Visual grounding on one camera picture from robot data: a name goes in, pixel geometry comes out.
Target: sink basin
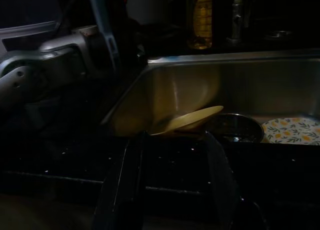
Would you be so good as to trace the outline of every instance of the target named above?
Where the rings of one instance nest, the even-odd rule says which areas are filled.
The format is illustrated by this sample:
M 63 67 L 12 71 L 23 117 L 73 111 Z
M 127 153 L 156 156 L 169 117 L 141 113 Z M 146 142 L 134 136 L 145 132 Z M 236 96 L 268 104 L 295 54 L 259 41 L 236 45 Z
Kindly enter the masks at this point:
M 163 57 L 149 61 L 103 122 L 132 136 L 210 106 L 263 123 L 320 115 L 320 50 Z

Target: stainless steel bowl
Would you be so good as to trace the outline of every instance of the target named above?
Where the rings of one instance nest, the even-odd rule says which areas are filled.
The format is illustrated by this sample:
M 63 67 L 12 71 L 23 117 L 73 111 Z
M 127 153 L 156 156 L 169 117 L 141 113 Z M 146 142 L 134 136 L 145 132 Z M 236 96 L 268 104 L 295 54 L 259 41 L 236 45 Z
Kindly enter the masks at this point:
M 214 116 L 206 129 L 220 142 L 259 143 L 264 138 L 264 130 L 257 121 L 236 113 Z

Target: yellow flower pattern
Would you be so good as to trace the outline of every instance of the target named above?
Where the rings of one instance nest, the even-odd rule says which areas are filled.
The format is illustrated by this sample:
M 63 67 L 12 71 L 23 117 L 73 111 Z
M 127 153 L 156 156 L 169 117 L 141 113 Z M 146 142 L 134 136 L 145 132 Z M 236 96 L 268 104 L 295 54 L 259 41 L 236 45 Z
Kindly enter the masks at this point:
M 320 146 L 320 122 L 312 118 L 278 118 L 265 122 L 262 128 L 263 142 Z

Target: stainless steel sink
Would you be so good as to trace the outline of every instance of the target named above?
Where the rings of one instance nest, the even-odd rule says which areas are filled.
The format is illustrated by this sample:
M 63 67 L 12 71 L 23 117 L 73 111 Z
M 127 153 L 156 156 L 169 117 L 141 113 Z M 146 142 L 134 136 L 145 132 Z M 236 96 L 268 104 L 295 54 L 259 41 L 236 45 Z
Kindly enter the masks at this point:
M 115 135 L 223 105 L 263 123 L 278 117 L 320 116 L 320 50 L 164 57 L 148 67 L 107 114 Z

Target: metal bowl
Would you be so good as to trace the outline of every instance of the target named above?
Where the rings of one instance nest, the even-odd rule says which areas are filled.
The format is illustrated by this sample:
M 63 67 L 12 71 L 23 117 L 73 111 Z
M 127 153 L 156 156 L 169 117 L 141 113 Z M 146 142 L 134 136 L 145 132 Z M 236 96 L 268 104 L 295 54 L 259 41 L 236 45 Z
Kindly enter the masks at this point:
M 214 116 L 206 129 L 220 142 L 259 143 L 264 138 L 264 130 L 257 121 L 236 113 Z

